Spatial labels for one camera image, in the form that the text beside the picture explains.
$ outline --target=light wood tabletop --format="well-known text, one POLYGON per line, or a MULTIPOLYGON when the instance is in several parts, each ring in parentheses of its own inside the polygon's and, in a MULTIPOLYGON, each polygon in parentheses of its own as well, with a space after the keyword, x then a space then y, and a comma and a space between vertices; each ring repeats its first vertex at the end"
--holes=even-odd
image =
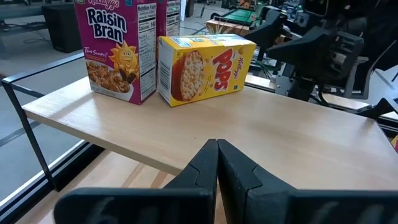
POLYGON ((23 108, 173 175, 218 138, 299 189, 398 189, 398 155, 374 120, 255 88, 170 108, 157 93, 140 106, 94 93, 83 78, 23 108))

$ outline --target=raisin bran cereal box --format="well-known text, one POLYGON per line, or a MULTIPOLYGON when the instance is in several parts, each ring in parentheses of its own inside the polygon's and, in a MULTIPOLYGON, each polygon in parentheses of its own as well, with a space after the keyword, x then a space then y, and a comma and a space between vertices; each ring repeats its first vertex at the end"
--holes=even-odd
MULTIPOLYGON (((180 35, 180 3, 181 0, 158 0, 156 5, 156 36, 158 38, 159 36, 180 35)), ((156 41, 156 61, 159 59, 158 43, 156 41)))
POLYGON ((75 0, 91 89, 140 105, 155 90, 155 0, 75 0))
POLYGON ((159 37, 158 92, 178 106, 242 90, 255 48, 236 34, 159 37))

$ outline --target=cable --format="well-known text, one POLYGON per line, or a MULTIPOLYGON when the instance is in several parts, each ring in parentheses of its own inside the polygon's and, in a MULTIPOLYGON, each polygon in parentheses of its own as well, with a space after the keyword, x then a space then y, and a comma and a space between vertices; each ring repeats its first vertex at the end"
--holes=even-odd
POLYGON ((26 24, 4 24, 6 28, 3 29, 3 31, 7 32, 10 31, 11 29, 14 29, 15 27, 21 27, 23 29, 30 30, 31 32, 35 32, 40 36, 40 38, 31 38, 24 40, 23 41, 24 44, 33 44, 39 41, 50 42, 50 40, 45 38, 45 36, 42 33, 40 33, 38 30, 33 29, 35 26, 42 24, 45 24, 45 22, 28 22, 26 24))
POLYGON ((264 65, 263 62, 254 59, 252 59, 252 62, 254 62, 256 65, 258 65, 261 68, 266 78, 271 79, 271 73, 268 71, 266 65, 264 65))
POLYGON ((318 84, 318 97, 319 97, 319 99, 320 99, 320 101, 321 101, 321 105, 322 105, 322 106, 329 107, 329 103, 326 102, 326 100, 325 100, 324 97, 322 96, 322 90, 323 90, 323 87, 324 87, 324 86, 325 86, 325 82, 321 82, 321 83, 318 84))
POLYGON ((322 105, 322 102, 314 94, 311 94, 310 98, 316 101, 319 105, 322 105))

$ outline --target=black machinery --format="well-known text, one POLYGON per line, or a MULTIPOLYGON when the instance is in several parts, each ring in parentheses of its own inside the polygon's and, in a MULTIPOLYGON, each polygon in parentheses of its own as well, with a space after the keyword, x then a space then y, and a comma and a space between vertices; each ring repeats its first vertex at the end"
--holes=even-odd
MULTIPOLYGON (((305 12, 321 18, 323 27, 314 26, 301 36, 291 32, 285 26, 288 22, 286 15, 267 10, 265 22, 257 29, 250 30, 245 38, 260 47, 258 61, 262 61, 266 52, 269 58, 289 65, 289 69, 285 69, 284 74, 276 78, 275 92, 277 94, 303 101, 312 99, 323 106, 328 106, 322 97, 323 87, 330 81, 347 78, 353 68, 355 71, 364 41, 361 37, 338 31, 338 21, 335 18, 338 16, 339 9, 343 9, 344 6, 339 1, 322 1, 325 5, 309 2, 307 5, 304 4, 305 12), (288 39, 288 41, 275 45, 276 38, 281 35, 286 36, 285 40, 288 39), (316 85, 318 96, 315 96, 316 85)), ((380 102, 383 105, 388 102, 393 104, 377 108, 389 108, 389 110, 383 110, 383 113, 398 111, 397 100, 398 98, 383 100, 380 102)))
POLYGON ((398 192, 298 190, 224 139, 209 139, 163 189, 76 189, 57 224, 213 224, 217 178, 228 224, 397 223, 398 192))

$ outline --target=cardboard box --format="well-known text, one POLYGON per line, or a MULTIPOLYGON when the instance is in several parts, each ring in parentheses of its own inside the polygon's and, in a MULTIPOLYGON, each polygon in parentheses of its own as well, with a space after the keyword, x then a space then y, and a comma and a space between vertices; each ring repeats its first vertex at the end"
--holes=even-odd
POLYGON ((255 48, 236 34, 160 37, 157 89, 170 106, 242 90, 255 48))
POLYGON ((75 0, 91 89, 141 104, 155 91, 156 1, 75 0))
POLYGON ((157 36, 180 35, 181 0, 159 0, 157 3, 157 36))

